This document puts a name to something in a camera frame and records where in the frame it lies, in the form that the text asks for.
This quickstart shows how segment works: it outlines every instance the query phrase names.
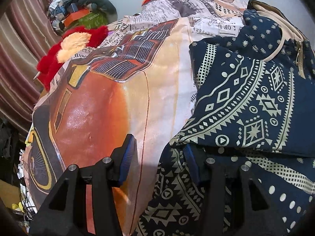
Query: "cream fluffy fur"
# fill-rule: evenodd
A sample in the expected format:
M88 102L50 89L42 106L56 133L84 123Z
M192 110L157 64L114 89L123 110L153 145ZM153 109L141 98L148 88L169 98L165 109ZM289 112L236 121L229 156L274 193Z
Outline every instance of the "cream fluffy fur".
M78 51L86 47L91 34L89 33L73 33L67 36L61 43L61 50L57 53L58 63L64 63Z

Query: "orange object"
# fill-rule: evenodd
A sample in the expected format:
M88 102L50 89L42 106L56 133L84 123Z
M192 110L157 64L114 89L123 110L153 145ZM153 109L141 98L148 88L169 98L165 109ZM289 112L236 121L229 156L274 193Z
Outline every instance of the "orange object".
M143 2L142 2L142 6L144 6L146 3L148 3L149 1L151 1L151 0L143 0Z
M65 24L65 27L67 27L73 21L78 20L78 19L84 17L85 15L88 15L89 13L90 13L90 11L88 9L73 12L65 19L65 21L63 23Z

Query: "patterned fabric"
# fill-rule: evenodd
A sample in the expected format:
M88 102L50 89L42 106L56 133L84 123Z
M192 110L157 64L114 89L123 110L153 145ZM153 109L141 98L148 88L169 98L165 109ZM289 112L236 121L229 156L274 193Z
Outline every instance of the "patterned fabric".
M314 55L303 42L306 79L295 65L298 43L281 42L281 29L255 10L244 12L237 38L193 42L190 52L199 90L193 116L161 155L153 199L133 235L192 235L204 189L191 178L183 150L197 144L200 157L224 165L246 164L275 203L287 231L315 194ZM203 179L209 175L201 170ZM233 228L233 181L226 182L224 229Z

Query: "orange box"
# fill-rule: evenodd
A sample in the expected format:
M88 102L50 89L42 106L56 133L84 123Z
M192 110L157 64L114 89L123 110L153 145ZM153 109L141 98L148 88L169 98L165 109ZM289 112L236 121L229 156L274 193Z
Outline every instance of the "orange box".
M84 9L84 10L70 13L70 15L65 19L65 21L63 23L64 23L65 27L67 27L73 21L78 20L78 19L84 17L85 15L88 15L89 13L90 13L90 11L88 9Z

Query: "beige strap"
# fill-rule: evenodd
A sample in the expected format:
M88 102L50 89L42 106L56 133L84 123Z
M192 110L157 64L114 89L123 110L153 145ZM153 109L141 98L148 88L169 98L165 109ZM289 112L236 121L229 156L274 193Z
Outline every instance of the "beige strap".
M276 48L276 50L273 53L271 53L268 57L264 58L263 61L264 62L268 62L268 61L272 60L280 52L280 50L282 49L284 41L285 41L285 36L284 36L284 34L282 34L279 46Z

